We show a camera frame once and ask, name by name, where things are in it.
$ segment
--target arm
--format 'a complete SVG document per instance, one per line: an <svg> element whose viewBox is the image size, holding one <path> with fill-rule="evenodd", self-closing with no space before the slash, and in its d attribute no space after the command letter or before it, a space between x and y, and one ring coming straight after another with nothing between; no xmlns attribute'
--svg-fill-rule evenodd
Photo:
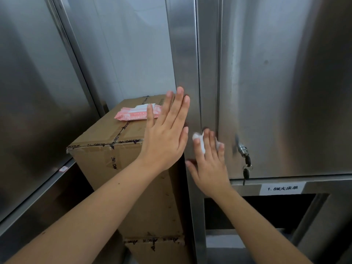
<svg viewBox="0 0 352 264"><path fill-rule="evenodd" d="M188 138L188 128L183 125L190 100L183 97L182 87L178 87L171 106L172 97L172 92L168 92L155 123L152 106L148 106L138 158L23 247L7 264L94 261L149 183L183 153Z"/></svg>
<svg viewBox="0 0 352 264"><path fill-rule="evenodd" d="M232 189L225 166L224 144L220 145L217 152L214 137L214 132L209 129L204 131L205 155L199 139L194 140L198 170L194 164L186 161L196 185L224 211L256 263L311 264L305 255Z"/></svg>

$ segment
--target white tiled wall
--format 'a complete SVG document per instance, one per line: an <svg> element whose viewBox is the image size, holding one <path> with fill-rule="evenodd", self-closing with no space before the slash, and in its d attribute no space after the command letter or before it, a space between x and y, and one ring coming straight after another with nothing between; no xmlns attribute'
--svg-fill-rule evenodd
<svg viewBox="0 0 352 264"><path fill-rule="evenodd" d="M77 41L109 109L175 91L165 0L68 0Z"/></svg>

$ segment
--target hand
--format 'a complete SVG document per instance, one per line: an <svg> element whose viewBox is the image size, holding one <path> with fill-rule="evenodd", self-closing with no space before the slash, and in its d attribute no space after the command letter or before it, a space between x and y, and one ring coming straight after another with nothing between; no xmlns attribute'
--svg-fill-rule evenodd
<svg viewBox="0 0 352 264"><path fill-rule="evenodd" d="M142 150L138 160L155 169L155 176L170 168L182 156L188 140L188 127L183 127L189 109L189 96L183 96L182 87L168 91L161 115L154 123L153 106L147 107L147 123Z"/></svg>
<svg viewBox="0 0 352 264"><path fill-rule="evenodd" d="M186 161L186 166L199 189L205 195L217 199L224 191L232 189L225 166L225 145L221 144L217 152L215 133L209 129L204 130L203 141L205 154L202 152L200 139L197 138L193 141L198 171L189 160Z"/></svg>

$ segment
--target label sticker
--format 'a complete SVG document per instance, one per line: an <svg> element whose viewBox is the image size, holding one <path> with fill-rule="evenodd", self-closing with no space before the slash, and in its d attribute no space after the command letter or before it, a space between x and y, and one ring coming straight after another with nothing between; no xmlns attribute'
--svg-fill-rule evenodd
<svg viewBox="0 0 352 264"><path fill-rule="evenodd" d="M264 183L259 195L298 195L306 182Z"/></svg>
<svg viewBox="0 0 352 264"><path fill-rule="evenodd" d="M62 168L59 169L60 172L65 172L66 170L68 170L68 167L66 166L62 166Z"/></svg>

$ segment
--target stainless steel door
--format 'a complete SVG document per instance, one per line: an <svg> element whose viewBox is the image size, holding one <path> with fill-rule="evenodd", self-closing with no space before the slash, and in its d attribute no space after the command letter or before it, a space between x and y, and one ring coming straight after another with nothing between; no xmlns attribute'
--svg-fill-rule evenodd
<svg viewBox="0 0 352 264"><path fill-rule="evenodd" d="M99 117L45 0L0 0L0 33L1 221Z"/></svg>
<svg viewBox="0 0 352 264"><path fill-rule="evenodd" d="M352 0L223 0L219 140L232 178L352 172Z"/></svg>

